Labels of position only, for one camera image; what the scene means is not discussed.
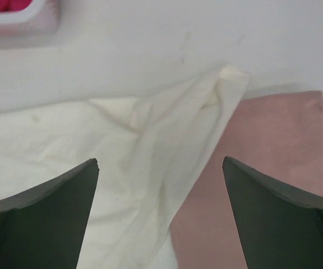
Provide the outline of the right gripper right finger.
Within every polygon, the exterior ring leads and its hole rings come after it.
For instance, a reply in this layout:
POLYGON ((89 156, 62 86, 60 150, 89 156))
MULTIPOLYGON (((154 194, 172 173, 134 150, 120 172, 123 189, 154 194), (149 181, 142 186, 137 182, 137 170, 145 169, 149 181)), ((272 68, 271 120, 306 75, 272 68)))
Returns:
POLYGON ((248 268, 323 268, 323 197, 232 157, 223 173, 248 268))

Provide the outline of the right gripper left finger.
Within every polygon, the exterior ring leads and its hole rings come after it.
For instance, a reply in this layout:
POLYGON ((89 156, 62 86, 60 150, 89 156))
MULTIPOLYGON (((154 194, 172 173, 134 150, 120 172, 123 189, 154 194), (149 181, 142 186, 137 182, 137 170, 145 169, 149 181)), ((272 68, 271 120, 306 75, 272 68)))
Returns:
POLYGON ((0 268, 76 268, 98 175, 90 159, 0 200, 0 268))

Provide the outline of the cream white t shirt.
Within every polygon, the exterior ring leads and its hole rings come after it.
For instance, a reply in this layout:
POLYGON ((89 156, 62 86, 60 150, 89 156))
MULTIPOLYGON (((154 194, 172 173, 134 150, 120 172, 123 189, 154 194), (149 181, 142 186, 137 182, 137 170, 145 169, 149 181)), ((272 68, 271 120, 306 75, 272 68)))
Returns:
POLYGON ((176 268, 169 226, 247 90, 233 66, 144 98, 0 114, 0 199, 96 159, 79 268, 176 268))

